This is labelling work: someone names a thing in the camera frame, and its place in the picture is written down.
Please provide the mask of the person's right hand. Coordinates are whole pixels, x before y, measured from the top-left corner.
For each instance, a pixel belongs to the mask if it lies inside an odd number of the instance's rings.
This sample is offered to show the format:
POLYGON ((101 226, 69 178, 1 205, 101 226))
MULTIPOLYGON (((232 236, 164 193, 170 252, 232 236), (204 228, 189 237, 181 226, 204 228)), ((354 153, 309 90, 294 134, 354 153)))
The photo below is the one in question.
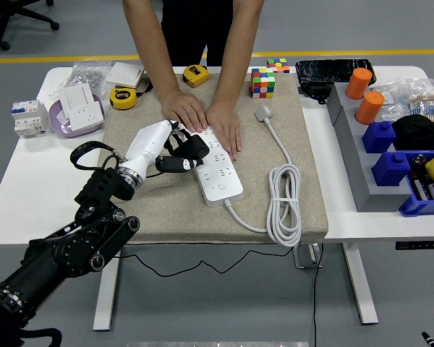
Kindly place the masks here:
POLYGON ((202 103, 190 93, 172 90, 160 95, 163 115, 183 124, 191 132, 202 132, 208 123, 202 103))

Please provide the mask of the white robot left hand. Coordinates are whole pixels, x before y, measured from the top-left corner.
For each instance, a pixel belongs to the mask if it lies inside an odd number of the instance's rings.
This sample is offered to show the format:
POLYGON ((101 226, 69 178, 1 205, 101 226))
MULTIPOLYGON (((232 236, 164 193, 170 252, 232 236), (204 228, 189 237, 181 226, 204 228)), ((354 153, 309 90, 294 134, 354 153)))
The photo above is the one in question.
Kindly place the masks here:
POLYGON ((160 121, 138 131, 118 172, 142 180, 150 166, 161 173, 185 173, 202 165, 209 152, 199 135, 190 134, 177 121, 160 121))

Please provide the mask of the person's left hand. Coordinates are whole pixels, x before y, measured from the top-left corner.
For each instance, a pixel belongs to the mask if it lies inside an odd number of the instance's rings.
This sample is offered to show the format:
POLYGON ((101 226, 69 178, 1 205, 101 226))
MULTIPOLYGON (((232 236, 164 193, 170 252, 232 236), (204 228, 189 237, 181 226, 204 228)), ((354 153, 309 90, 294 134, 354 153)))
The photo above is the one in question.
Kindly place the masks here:
POLYGON ((224 101, 213 102, 205 116, 222 148, 236 161, 242 151, 242 140, 235 105, 224 101))

